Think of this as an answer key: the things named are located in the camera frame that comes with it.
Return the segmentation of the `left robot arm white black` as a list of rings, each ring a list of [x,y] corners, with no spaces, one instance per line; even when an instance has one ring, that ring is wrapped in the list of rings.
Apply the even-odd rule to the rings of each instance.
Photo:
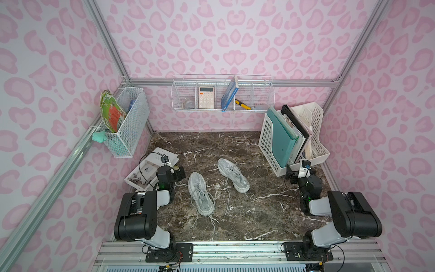
[[[175,250],[172,234],[157,225],[157,211],[173,202],[175,183],[186,178],[183,167],[161,166],[156,187],[123,195],[114,225],[114,237],[121,241],[140,241],[151,249]]]

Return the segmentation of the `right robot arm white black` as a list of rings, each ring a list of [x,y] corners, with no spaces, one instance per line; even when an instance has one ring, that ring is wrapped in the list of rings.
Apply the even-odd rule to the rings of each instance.
[[[362,193],[330,190],[326,197],[321,197],[323,181],[312,170],[310,162],[304,160],[298,171],[287,167],[284,179],[298,185],[300,209],[305,215],[330,217],[332,221],[308,231],[293,250],[312,260],[354,237],[367,239],[381,235],[381,221]]]

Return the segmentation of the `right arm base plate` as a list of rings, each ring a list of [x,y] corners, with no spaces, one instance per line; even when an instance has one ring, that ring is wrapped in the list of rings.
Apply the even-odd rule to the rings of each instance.
[[[332,261],[333,254],[328,248],[320,248],[303,242],[284,242],[280,250],[285,253],[287,261]]]

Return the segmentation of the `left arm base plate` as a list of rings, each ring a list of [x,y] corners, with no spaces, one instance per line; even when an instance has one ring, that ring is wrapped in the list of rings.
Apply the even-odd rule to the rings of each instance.
[[[177,243],[175,247],[167,249],[147,249],[147,263],[170,263],[170,262],[192,262],[194,244]]]

